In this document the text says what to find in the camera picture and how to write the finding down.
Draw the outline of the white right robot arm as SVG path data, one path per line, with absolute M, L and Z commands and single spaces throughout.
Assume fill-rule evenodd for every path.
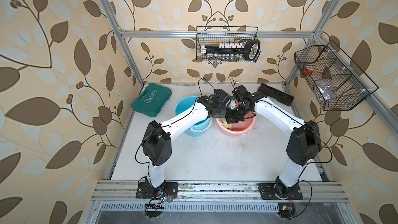
M 254 93 L 250 93 L 241 85 L 236 87 L 232 94 L 238 105 L 227 110 L 227 123 L 244 121 L 247 113 L 254 112 L 273 122 L 289 137 L 286 148 L 288 160 L 283 171 L 277 176 L 273 189 L 276 197 L 287 199 L 299 189 L 301 175 L 309 164 L 315 162 L 314 158 L 321 151 L 318 124 L 299 119 L 281 109 L 272 99 L 291 106 L 294 97 L 266 84 L 261 84 Z

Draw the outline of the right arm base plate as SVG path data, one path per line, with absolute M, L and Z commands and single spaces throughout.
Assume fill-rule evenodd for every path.
M 298 183 L 292 187 L 283 183 L 259 183 L 257 186 L 262 200 L 303 200 Z

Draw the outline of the pink plastic bucket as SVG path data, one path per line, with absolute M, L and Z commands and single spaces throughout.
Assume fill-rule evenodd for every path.
M 256 115 L 254 112 L 249 112 L 245 115 L 244 121 L 233 123 L 231 130 L 228 130 L 222 126 L 222 124 L 216 119 L 216 123 L 219 126 L 220 131 L 227 136 L 240 136 L 246 135 L 252 131 L 256 122 Z

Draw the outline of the blue plastic bucket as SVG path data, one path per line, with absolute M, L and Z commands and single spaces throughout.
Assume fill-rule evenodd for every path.
M 175 116 L 180 115 L 181 113 L 184 113 L 187 111 L 189 108 L 192 108 L 195 101 L 199 98 L 197 95 L 193 96 L 188 96 L 183 99 L 181 99 L 175 106 L 174 109 L 174 114 Z M 192 137 L 198 137 L 203 135 L 211 126 L 212 120 L 210 118 L 200 121 L 187 129 L 184 134 Z

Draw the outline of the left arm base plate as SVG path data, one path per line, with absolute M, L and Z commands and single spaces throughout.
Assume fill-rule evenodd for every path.
M 174 200 L 178 194 L 177 182 L 164 182 L 159 187 L 153 187 L 148 180 L 139 182 L 136 198 L 137 199 L 160 199 Z

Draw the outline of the beige cleaning cloth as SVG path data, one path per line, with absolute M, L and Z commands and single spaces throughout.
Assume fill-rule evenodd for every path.
M 228 130 L 231 130 L 232 124 L 227 123 L 227 120 L 225 118 L 219 118 L 218 121 L 222 124 L 222 126 Z

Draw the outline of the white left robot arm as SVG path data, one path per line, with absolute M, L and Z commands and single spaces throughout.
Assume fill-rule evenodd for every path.
M 172 119 L 148 124 L 141 147 L 148 160 L 146 183 L 154 194 L 164 193 L 164 164 L 172 155 L 172 142 L 198 122 L 225 117 L 231 100 L 224 90 L 215 89 L 209 96 L 197 96 L 187 110 Z

